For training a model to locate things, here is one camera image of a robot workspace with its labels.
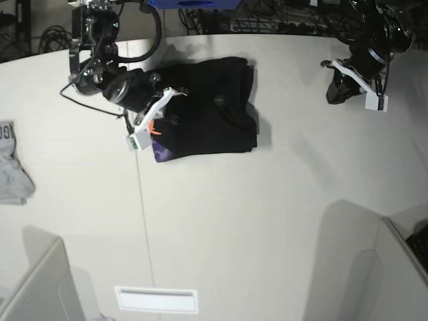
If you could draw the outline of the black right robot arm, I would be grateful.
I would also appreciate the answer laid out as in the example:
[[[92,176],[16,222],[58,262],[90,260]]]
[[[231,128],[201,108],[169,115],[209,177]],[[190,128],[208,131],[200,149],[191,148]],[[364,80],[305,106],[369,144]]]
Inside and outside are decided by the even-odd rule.
[[[163,27],[157,9],[149,1],[137,1],[143,14],[155,23],[155,39],[150,49],[136,57],[122,57],[116,39],[120,16],[113,10],[115,1],[69,1],[72,10],[72,43],[69,48],[69,85],[79,94],[103,97],[135,113],[148,108],[154,99],[158,76],[142,69],[127,70],[124,64],[143,62],[158,49]]]

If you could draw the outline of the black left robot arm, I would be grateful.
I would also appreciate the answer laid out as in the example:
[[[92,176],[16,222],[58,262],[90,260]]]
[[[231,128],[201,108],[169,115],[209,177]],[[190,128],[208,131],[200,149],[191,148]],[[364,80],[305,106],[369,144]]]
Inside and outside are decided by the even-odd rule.
[[[391,62],[395,55],[408,51],[413,44],[413,32],[401,21],[401,12],[384,1],[351,1],[362,15],[363,34],[357,39],[340,35],[318,4],[320,16],[340,42],[348,45],[347,59],[324,60],[323,68],[334,70],[326,99],[331,105],[342,104],[349,98],[365,95],[367,110],[385,112],[389,97],[386,94]]]

